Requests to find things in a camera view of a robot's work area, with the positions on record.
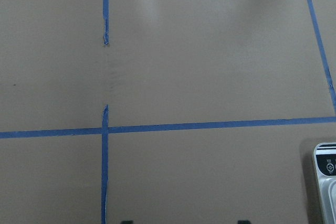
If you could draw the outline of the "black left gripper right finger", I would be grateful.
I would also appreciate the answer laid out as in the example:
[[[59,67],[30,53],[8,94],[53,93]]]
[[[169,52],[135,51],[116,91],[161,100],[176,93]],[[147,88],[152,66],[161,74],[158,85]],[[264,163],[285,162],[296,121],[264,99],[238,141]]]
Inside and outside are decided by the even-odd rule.
[[[237,224],[251,224],[249,220],[238,220]]]

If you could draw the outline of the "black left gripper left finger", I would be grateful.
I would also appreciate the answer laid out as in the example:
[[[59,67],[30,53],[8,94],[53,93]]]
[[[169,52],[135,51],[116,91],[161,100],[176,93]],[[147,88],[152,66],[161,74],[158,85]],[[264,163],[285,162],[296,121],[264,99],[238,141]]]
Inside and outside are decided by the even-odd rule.
[[[133,220],[123,220],[120,224],[133,224]]]

